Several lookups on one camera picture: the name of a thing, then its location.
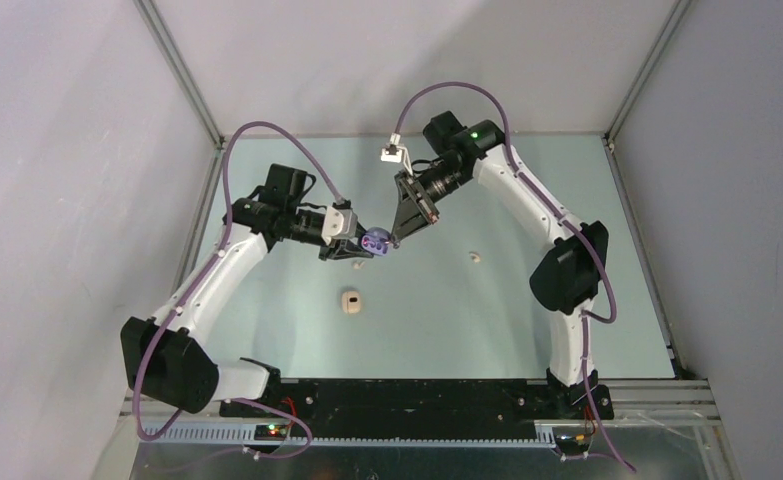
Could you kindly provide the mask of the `purple earbud charging case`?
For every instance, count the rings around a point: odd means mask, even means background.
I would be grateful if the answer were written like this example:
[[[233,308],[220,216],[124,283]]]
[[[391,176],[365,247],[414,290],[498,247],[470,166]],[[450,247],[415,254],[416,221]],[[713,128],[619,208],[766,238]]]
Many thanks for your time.
[[[391,233],[390,233],[389,231],[387,231],[387,230],[385,230],[385,229],[383,229],[383,228],[381,228],[381,227],[372,227],[372,228],[369,228],[369,229],[368,229],[368,230],[366,230],[366,231],[365,231],[365,233],[364,233],[364,234],[361,236],[361,239],[360,239],[360,246],[362,247],[362,249],[363,249],[363,250],[365,250],[366,252],[370,253],[371,255],[374,255],[374,254],[373,254],[373,252],[372,252],[372,249],[366,249],[366,248],[364,248],[364,247],[362,246],[362,238],[363,238],[363,237],[372,238],[372,239],[375,241],[375,243],[386,243],[386,244],[388,244],[388,245],[389,245],[389,250],[390,250],[390,249],[392,248],[392,246],[393,246],[393,243],[392,243],[392,235],[391,235]]]

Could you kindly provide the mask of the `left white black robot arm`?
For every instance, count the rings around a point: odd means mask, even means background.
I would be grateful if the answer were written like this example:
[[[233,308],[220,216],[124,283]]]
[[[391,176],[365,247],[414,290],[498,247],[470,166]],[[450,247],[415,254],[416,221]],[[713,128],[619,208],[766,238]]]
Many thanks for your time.
[[[237,287],[277,243],[316,246],[322,260],[370,257],[361,244],[367,230],[349,202],[321,211],[305,203],[306,183],[315,179],[272,165],[264,184],[229,207],[209,259],[149,318],[127,320],[120,339],[134,399],[147,396],[198,413],[213,401],[244,398],[259,416],[279,411],[283,390],[270,381],[273,367],[246,358],[216,360],[206,343]]]

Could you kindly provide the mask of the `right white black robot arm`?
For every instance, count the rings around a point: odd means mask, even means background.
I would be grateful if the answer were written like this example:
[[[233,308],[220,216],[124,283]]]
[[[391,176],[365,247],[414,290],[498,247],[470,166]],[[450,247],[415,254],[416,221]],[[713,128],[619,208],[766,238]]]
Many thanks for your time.
[[[493,121],[466,127],[446,111],[430,120],[423,135],[436,157],[420,171],[400,134],[392,134],[381,150],[381,160],[402,166],[394,177],[398,200],[392,245],[436,224],[438,202],[469,182],[494,195],[543,255],[529,286],[551,314],[548,402],[560,417],[577,416],[596,385],[588,321],[599,288],[608,284],[607,228],[599,221],[582,222],[566,209],[518,159]]]

